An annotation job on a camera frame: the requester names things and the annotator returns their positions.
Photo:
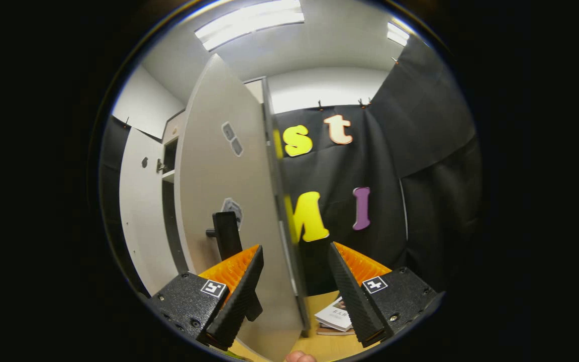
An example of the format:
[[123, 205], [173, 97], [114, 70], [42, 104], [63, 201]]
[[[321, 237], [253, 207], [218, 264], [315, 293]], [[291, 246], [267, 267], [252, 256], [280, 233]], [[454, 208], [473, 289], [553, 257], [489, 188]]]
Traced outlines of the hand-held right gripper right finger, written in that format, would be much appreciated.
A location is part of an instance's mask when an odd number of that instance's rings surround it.
[[387, 268], [340, 243], [329, 246], [328, 263], [363, 347], [404, 337], [444, 298], [406, 266]]

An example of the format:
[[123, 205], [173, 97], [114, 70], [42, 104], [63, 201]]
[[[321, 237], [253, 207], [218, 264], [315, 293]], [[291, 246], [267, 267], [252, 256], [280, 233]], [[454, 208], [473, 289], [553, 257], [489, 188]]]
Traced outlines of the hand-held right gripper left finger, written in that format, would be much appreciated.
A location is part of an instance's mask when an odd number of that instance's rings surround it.
[[263, 249], [255, 245], [200, 275], [185, 272], [149, 298], [156, 316], [184, 337], [227, 351], [255, 307], [255, 291], [264, 266]]

